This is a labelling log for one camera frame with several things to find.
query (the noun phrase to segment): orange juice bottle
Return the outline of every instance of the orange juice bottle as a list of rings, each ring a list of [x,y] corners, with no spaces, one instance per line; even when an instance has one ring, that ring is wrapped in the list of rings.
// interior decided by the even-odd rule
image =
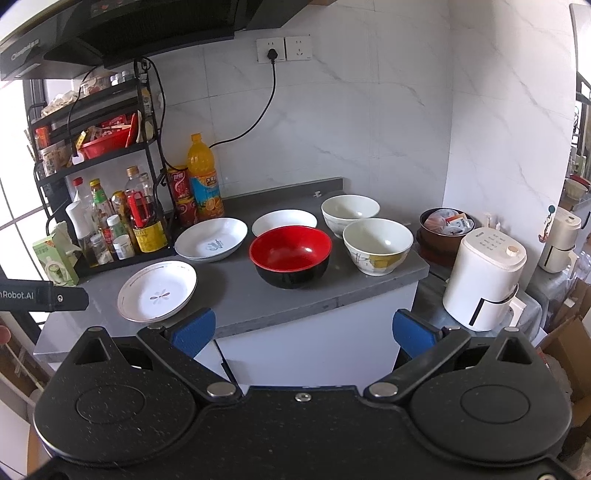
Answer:
[[[223,204],[213,153],[201,140],[201,134],[191,135],[191,140],[193,145],[187,153],[187,168],[197,202],[199,221],[221,217]]]

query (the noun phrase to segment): bowl with yellow pattern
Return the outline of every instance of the bowl with yellow pattern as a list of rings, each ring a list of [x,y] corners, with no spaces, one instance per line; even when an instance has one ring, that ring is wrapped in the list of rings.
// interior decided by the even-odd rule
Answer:
[[[385,218],[364,218],[348,225],[343,240],[353,263],[366,275],[392,273],[407,257],[414,238],[404,225]]]

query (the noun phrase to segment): wall outlet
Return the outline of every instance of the wall outlet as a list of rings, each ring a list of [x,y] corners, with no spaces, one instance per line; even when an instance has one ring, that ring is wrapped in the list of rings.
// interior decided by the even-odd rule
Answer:
[[[267,53],[272,48],[277,50],[275,61],[285,61],[285,42],[283,38],[259,38],[256,41],[256,54],[259,63],[271,63],[271,60],[267,58]]]
[[[311,60],[312,59],[312,38],[307,37],[286,37],[285,53],[287,60]]]

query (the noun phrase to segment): white bottle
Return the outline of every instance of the white bottle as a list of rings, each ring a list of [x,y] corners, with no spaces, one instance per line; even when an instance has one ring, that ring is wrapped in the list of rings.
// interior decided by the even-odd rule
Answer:
[[[78,238],[78,245],[80,246],[80,249],[82,249],[82,254],[86,258],[86,261],[90,267],[97,266],[98,262],[96,255],[92,248],[92,244],[90,243],[90,237],[92,237],[94,232],[88,223],[86,209],[82,205],[82,202],[77,200],[76,202],[69,204],[66,207],[66,213],[68,214],[68,217],[70,217],[72,225],[74,225],[76,237]]]
[[[84,216],[86,217],[86,221],[92,228],[93,233],[99,233],[98,226],[94,219],[92,218],[92,195],[90,191],[84,188],[84,180],[82,177],[75,178],[72,183],[74,184],[74,189],[76,190],[76,194],[74,195],[73,202],[81,202],[82,207],[84,209]]]

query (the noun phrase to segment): spice jar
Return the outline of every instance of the spice jar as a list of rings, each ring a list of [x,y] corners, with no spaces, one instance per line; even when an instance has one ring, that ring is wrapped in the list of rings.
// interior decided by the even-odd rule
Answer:
[[[100,233],[90,237],[90,244],[92,245],[92,249],[95,252],[96,260],[99,265],[105,265],[114,261],[113,255],[111,255],[105,239]]]

